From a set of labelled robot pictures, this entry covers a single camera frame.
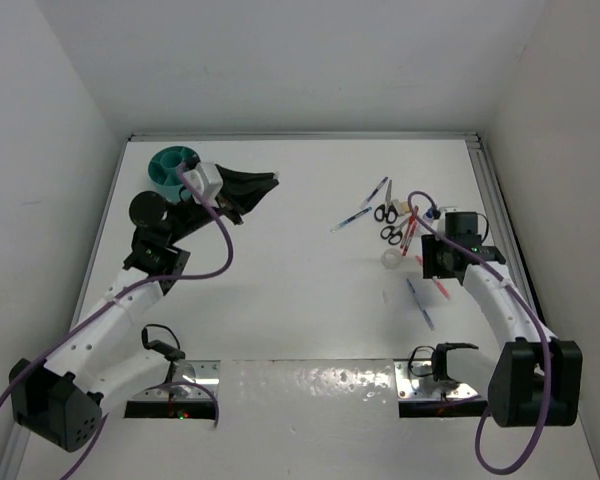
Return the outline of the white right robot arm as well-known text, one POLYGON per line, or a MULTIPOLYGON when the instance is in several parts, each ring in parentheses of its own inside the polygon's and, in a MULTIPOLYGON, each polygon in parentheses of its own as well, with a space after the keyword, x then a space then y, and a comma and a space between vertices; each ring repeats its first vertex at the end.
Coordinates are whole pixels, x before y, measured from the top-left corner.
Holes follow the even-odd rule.
POLYGON ((432 354, 436 381, 469 384, 500 427, 531 427, 542 413, 548 426, 574 424, 583 355, 543 323, 512 283, 504 256, 485 245, 475 212, 444 209, 434 234, 422 236, 423 276, 455 279, 480 307, 500 355, 493 360, 471 343, 445 342, 432 354))

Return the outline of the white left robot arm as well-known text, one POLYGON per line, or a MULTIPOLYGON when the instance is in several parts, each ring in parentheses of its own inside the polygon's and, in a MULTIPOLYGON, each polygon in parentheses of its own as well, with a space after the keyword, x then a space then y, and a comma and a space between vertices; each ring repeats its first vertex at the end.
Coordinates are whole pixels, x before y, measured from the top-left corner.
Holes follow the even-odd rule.
POLYGON ((19 360, 9 373, 14 420, 66 452, 93 438, 104 417, 135 394, 168 378, 185 353, 162 341, 111 367, 107 354, 144 314, 183 279, 189 252, 177 242, 205 225, 244 215, 279 184, 275 173, 246 173, 207 162, 177 166, 183 185, 177 202, 156 191, 129 205, 135 226, 131 252, 109 289, 67 338, 40 359, 19 360))

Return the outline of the blue and white pen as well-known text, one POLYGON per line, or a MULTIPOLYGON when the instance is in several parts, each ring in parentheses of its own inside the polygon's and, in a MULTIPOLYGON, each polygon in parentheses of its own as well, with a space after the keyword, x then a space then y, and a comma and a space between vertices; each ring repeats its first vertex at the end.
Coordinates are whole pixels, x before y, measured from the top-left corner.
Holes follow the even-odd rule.
POLYGON ((419 310, 424 318, 425 323, 427 324, 427 326, 429 327, 429 329, 431 331, 435 331, 434 323, 433 323, 428 311, 423 306, 413 283, 411 282, 411 280, 409 278, 407 278, 406 282, 407 282, 409 291, 411 292, 411 294, 413 296, 414 302, 415 302, 416 306, 419 308, 419 310))

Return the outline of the red and white pen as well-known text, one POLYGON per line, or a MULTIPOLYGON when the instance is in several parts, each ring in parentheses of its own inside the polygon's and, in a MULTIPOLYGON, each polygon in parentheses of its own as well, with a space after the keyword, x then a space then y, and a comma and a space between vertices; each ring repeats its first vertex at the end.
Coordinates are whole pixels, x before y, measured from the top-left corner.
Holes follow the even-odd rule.
POLYGON ((432 282, 436 285, 440 293, 447 299, 451 299, 451 294, 439 279, 433 279, 432 282))

